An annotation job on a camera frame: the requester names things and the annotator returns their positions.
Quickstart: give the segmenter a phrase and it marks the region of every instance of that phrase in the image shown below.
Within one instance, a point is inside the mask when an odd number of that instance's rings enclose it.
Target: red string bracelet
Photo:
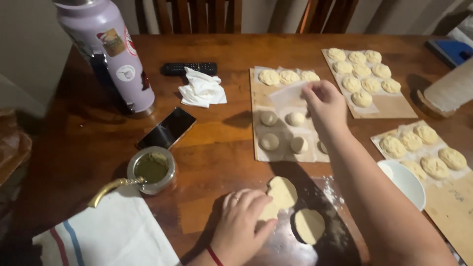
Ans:
[[[223,266],[223,264],[220,262],[219,258],[217,258],[217,255],[215,255],[215,252],[213,252],[212,248],[209,246],[207,246],[207,251],[209,252],[210,254],[210,257],[213,258],[213,261],[215,261],[215,263],[218,265],[218,266]]]

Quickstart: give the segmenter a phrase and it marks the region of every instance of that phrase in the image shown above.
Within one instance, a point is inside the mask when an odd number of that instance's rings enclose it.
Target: tv remote control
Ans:
[[[217,74],[217,63],[165,63],[161,68],[161,72],[165,76],[184,76],[184,67],[209,76],[215,76]]]

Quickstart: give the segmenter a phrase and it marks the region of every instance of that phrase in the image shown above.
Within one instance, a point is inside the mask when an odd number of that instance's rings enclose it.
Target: wooden table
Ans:
[[[249,68],[280,65],[314,69],[322,79],[334,82],[320,49],[373,49],[381,52],[383,62],[391,68],[393,78],[401,83],[403,94],[414,106],[409,97],[411,90],[425,88],[449,71],[423,46],[428,39],[427,36],[312,34],[134,36],[157,99],[156,111],[141,120],[114,113],[91,68],[72,49],[43,133],[33,146],[29,175],[15,205],[9,239],[30,239],[49,229],[83,210],[105,183],[126,177],[128,160],[137,152],[134,144],[174,107],[181,106],[197,118],[197,124],[171,150],[179,168],[177,187],[145,199],[178,256],[187,261],[208,243],[224,194],[246,187],[265,190],[265,183],[275,175],[288,177],[300,186],[313,186],[311,177],[323,189],[325,182],[320,177],[332,173],[327,163],[268,164],[254,160]],[[216,62],[228,103],[211,105],[208,109],[181,105],[177,89],[182,85],[181,79],[159,74],[160,66],[166,62]],[[417,107],[414,109],[451,147],[462,152],[471,165],[473,143],[462,139],[473,135],[472,102],[443,121],[427,117]],[[382,156],[370,136],[416,121],[354,120],[350,114],[348,117],[352,133],[375,160],[381,160]],[[366,246],[347,208],[339,214],[350,229],[362,261],[366,262]],[[290,233],[288,224],[284,228],[283,232]],[[275,262],[314,264],[317,259],[311,247],[307,249],[281,235],[274,241],[287,241],[287,245],[266,247],[251,264],[262,265],[262,261],[274,265]],[[351,257],[343,259],[324,256],[317,248],[320,262],[333,265],[359,264],[354,250],[354,253],[347,251]]]

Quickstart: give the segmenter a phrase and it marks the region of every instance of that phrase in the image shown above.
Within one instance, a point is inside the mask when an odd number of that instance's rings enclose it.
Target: hand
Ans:
[[[274,231],[278,220],[267,221],[255,233],[264,206],[272,201],[263,191],[243,189],[228,194],[222,218],[210,246],[224,266],[241,266],[250,260]]]
[[[302,97],[323,143],[328,144],[330,136],[348,129],[345,97],[332,83],[309,83],[302,89]]]

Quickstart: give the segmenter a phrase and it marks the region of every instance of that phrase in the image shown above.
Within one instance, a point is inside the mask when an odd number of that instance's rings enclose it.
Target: thermos lid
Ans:
[[[61,4],[65,6],[83,6],[83,5],[88,5],[92,4],[95,0],[53,0],[53,3],[56,4]]]

